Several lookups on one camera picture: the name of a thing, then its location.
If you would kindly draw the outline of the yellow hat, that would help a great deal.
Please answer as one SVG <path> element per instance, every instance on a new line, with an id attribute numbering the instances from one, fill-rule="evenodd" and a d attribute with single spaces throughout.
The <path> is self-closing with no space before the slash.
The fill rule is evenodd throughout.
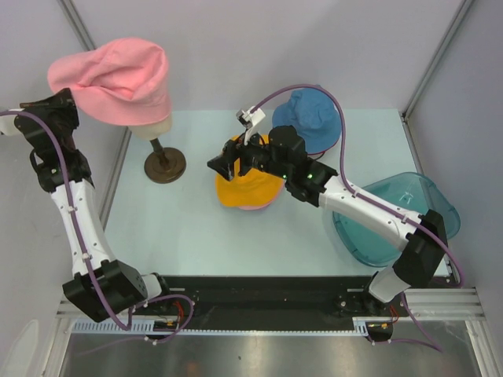
<path id="1" fill-rule="evenodd" d="M 277 190 L 284 181 L 272 175 L 250 169 L 244 176 L 239 176 L 240 161 L 235 162 L 235 177 L 226 181 L 216 174 L 215 191 L 219 202 L 224 207 L 259 205 L 267 201 L 270 193 Z"/>

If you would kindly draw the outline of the pink bucket hat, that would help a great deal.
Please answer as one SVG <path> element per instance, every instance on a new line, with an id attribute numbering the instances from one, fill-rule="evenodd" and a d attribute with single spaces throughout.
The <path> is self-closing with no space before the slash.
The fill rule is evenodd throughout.
<path id="1" fill-rule="evenodd" d="M 279 197 L 283 188 L 284 188 L 284 186 L 281 185 L 277 190 L 270 193 L 267 201 L 264 201 L 263 203 L 260 203 L 259 205 L 242 205 L 242 206 L 238 206 L 238 208 L 240 210 L 262 210 L 262 209 L 268 207 L 271 203 L 273 203 Z"/>

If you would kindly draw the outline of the blue hat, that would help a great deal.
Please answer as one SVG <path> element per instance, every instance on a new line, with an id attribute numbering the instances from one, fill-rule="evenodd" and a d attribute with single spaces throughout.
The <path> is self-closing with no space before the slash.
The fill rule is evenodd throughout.
<path id="1" fill-rule="evenodd" d="M 305 141 L 307 153 L 335 145 L 342 131 L 340 115 L 332 100 L 312 88 L 294 90 L 288 101 L 274 110 L 272 126 L 293 126 Z"/>

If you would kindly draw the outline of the red bucket hat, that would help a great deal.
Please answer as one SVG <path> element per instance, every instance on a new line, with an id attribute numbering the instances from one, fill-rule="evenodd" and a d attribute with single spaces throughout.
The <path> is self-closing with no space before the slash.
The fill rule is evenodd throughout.
<path id="1" fill-rule="evenodd" d="M 323 155 L 323 154 L 327 153 L 328 151 L 330 151 L 330 150 L 332 150 L 332 149 L 334 149 L 334 148 L 335 148 L 335 145 L 332 145 L 331 147 L 326 148 L 326 149 L 324 149 L 324 150 L 322 150 L 322 151 L 319 151 L 319 152 L 308 152 L 308 154 L 307 154 L 307 155 L 308 155 L 309 157 L 312 157 L 312 158 L 314 158 L 314 157 L 319 157 L 319 156 L 321 156 L 321 155 Z"/>

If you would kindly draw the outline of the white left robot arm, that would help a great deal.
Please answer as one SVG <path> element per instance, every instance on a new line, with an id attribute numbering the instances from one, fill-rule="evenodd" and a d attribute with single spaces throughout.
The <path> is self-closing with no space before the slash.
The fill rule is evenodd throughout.
<path id="1" fill-rule="evenodd" d="M 155 313 L 168 312 L 174 296 L 160 276 L 141 275 L 108 245 L 90 166 L 72 137 L 79 115 L 70 89 L 20 107 L 13 124 L 32 146 L 31 166 L 57 206 L 70 244 L 72 279 L 63 285 L 65 298 L 96 322 L 143 302 Z"/>

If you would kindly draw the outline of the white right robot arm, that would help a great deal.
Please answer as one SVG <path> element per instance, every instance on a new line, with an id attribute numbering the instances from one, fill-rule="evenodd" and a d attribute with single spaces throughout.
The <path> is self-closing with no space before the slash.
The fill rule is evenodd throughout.
<path id="1" fill-rule="evenodd" d="M 400 255 L 376 273 L 362 296 L 364 309 L 380 315 L 409 288 L 425 288 L 447 252 L 442 215 L 419 214 L 351 184 L 342 172 L 307 155 L 305 141 L 293 126 L 279 126 L 262 144 L 259 137 L 228 140 L 207 166 L 227 181 L 255 169 L 281 178 L 297 200 L 342 214 L 393 245 Z"/>

